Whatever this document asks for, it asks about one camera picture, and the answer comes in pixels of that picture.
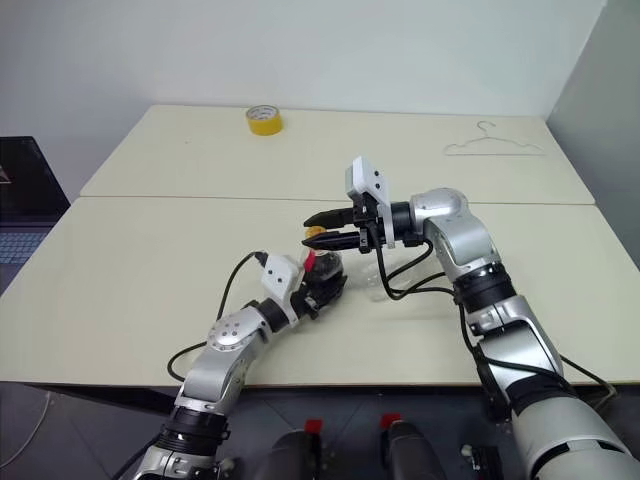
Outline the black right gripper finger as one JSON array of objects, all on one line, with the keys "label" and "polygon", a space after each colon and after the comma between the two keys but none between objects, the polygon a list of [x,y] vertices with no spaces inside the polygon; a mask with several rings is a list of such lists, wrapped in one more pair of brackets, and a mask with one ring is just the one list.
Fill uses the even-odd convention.
[{"label": "black right gripper finger", "polygon": [[360,234],[358,232],[340,233],[326,231],[306,238],[302,241],[305,247],[322,251],[344,251],[360,248]]},{"label": "black right gripper finger", "polygon": [[305,226],[345,226],[353,223],[353,209],[340,208],[316,213],[304,221]]}]

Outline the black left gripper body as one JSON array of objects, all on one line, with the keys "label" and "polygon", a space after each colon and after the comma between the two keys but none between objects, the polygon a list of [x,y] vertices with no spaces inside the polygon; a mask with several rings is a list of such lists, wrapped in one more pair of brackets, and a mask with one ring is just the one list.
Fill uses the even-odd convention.
[{"label": "black left gripper body", "polygon": [[291,306],[299,319],[309,317],[316,320],[319,316],[319,304],[314,292],[307,287],[300,287],[291,294]]}]

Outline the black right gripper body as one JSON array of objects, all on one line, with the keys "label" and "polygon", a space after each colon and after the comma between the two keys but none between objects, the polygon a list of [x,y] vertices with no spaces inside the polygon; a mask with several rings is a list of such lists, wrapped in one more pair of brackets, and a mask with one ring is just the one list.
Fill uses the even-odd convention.
[{"label": "black right gripper body", "polygon": [[363,193],[353,201],[353,225],[359,230],[358,250],[368,254],[386,243],[384,222],[375,198]]}]

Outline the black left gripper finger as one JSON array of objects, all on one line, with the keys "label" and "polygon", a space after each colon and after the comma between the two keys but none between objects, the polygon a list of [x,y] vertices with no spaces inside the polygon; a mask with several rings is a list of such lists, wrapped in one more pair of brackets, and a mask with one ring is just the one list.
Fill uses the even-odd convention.
[{"label": "black left gripper finger", "polygon": [[306,273],[303,277],[303,300],[309,309],[321,309],[328,302],[329,281]]},{"label": "black left gripper finger", "polygon": [[324,303],[330,304],[343,293],[347,276],[343,272],[335,272],[323,282]]}]

